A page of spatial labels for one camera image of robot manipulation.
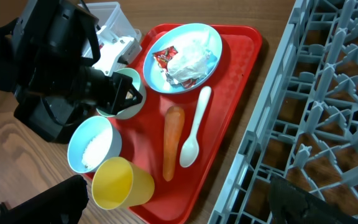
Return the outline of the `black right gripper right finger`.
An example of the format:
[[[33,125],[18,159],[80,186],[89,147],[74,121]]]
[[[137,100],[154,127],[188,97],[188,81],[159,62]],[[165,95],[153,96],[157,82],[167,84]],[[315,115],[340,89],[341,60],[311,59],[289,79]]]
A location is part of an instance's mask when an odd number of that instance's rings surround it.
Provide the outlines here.
[[[273,177],[270,181],[268,202],[277,223],[358,224],[358,219],[328,205],[282,177]]]

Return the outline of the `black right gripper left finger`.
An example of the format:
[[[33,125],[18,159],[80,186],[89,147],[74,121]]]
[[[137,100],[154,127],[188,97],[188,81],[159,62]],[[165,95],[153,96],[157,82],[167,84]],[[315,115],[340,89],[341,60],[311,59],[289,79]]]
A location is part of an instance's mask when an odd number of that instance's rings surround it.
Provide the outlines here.
[[[87,182],[74,175],[28,201],[9,209],[0,203],[0,223],[78,223],[88,204]]]

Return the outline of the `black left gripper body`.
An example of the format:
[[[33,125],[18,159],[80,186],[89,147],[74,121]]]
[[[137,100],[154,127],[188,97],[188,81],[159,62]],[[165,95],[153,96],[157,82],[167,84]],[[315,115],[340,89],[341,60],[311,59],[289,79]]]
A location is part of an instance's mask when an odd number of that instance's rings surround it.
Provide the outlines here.
[[[142,101],[131,77],[92,67],[101,57],[98,30],[97,17],[70,1],[31,0],[16,20],[14,116],[48,142],[68,142],[96,109],[115,115]],[[86,43],[91,57],[83,56]]]

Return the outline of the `light blue bowl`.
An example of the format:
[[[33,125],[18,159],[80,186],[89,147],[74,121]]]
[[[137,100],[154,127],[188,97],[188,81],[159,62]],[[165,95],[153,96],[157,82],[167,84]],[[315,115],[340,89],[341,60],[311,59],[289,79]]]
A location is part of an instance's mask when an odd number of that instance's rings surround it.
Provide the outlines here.
[[[107,159],[120,155],[119,131],[103,116],[82,122],[73,133],[67,150],[70,168],[80,174],[94,172]]]

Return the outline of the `red snack wrapper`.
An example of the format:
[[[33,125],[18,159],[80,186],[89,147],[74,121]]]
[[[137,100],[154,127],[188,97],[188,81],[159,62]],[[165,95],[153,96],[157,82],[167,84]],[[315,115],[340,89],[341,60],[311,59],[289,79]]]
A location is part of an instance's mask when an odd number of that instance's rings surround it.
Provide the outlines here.
[[[174,46],[170,46],[161,51],[154,52],[152,55],[161,69],[163,79],[167,83],[169,83],[170,85],[181,85],[184,89],[189,89],[190,87],[196,84],[195,79],[189,79],[184,82],[179,82],[178,80],[174,79],[172,76],[169,75],[168,68],[167,68],[168,62],[171,61],[171,59],[177,53],[178,51],[176,50],[176,48]]]

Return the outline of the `white tissue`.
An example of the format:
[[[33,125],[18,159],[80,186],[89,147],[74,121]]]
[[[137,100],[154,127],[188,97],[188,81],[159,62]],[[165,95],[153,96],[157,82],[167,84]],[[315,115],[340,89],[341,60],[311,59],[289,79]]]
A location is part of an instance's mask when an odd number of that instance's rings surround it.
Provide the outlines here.
[[[204,78],[217,62],[209,49],[211,35],[208,29],[185,34],[173,41],[177,53],[167,63],[166,81],[171,85],[185,85],[190,80]]]

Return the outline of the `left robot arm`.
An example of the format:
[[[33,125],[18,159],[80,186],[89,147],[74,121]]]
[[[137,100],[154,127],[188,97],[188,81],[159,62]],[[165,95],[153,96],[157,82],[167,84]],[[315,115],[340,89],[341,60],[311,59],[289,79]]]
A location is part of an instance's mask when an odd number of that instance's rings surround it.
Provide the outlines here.
[[[48,142],[66,144],[94,110],[116,115],[139,105],[131,63],[136,41],[117,37],[85,3],[29,1],[0,27],[0,91],[18,102],[14,117]]]

